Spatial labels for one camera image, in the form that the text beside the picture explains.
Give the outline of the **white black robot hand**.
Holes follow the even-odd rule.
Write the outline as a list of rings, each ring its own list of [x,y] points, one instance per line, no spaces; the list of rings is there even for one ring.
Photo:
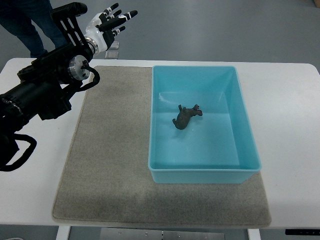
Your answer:
[[[115,3],[103,12],[97,13],[85,29],[84,38],[94,57],[107,51],[115,37],[126,29],[124,23],[138,14],[137,10],[122,13],[118,7],[119,4]]]

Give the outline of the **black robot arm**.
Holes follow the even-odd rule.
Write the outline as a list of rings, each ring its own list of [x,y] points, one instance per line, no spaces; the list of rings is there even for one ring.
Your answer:
[[[72,2],[51,11],[67,44],[31,62],[18,72],[20,84],[0,96],[0,170],[20,168],[37,141],[19,134],[34,116],[56,119],[71,110],[71,97],[96,86],[98,72],[90,67],[93,51],[76,18],[87,12],[84,3]]]

